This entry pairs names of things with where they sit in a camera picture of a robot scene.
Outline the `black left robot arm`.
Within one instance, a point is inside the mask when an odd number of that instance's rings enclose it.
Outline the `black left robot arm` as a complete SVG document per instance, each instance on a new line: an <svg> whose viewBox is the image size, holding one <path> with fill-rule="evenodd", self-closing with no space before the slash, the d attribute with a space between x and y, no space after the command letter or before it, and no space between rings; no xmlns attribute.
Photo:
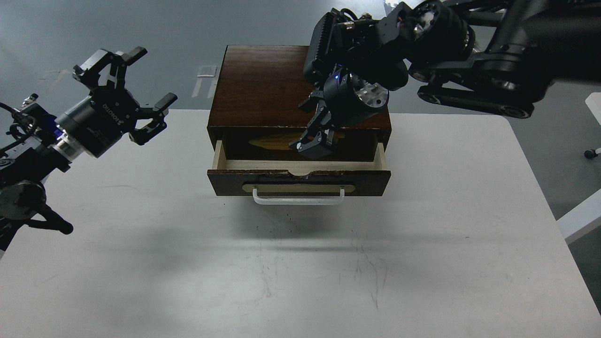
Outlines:
<svg viewBox="0 0 601 338"><path fill-rule="evenodd" d="M73 78L88 88L81 102L56 117L31 94L19 108L2 104L13 118L7 131L14 139L1 148L1 252L18 229L73 232L73 225L47 204L44 182L54 170L66 172L83 153L99 158L124 135L144 145L167 128L165 116L177 96L167 93L153 107L141 107L126 88L126 70L147 54L146 48L111 52L99 49Z"/></svg>

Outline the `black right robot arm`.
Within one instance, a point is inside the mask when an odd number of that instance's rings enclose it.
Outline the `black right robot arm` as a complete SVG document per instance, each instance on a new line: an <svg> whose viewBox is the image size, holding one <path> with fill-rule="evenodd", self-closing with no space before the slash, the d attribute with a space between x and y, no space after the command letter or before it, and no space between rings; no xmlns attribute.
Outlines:
<svg viewBox="0 0 601 338"><path fill-rule="evenodd" d="M600 83L598 0L400 2L382 19L331 9L303 66L315 114L288 146L312 160L336 150L337 130L387 107L412 77L425 102L529 118L557 82Z"/></svg>

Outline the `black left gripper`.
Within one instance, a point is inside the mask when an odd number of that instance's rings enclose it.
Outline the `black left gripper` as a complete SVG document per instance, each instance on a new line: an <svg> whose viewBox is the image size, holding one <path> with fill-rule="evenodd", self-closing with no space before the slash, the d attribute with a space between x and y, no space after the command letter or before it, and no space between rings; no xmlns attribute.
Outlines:
<svg viewBox="0 0 601 338"><path fill-rule="evenodd" d="M73 67L72 77L93 93L58 116L56 123L91 156L101 157L127 132L132 142L142 146L167 128L165 116L168 107L178 100L177 95L168 92L153 107L140 108L125 90L127 67L147 53L141 46L129 53L99 49L81 66ZM107 66L107 82L100 85L100 73ZM146 119L150 119L148 124L135 129L138 120Z"/></svg>

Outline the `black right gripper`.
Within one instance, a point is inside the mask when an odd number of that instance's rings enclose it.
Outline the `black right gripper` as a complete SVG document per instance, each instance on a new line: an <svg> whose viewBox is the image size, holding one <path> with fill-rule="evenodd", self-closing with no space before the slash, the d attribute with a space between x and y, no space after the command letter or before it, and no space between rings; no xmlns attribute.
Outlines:
<svg viewBox="0 0 601 338"><path fill-rule="evenodd" d="M339 141L346 137L340 128L359 124L385 110L389 91L377 83L369 83L347 67L336 66L333 72L313 81L314 96L304 100L298 109L316 111L298 141L288 147L307 158L333 154Z"/></svg>

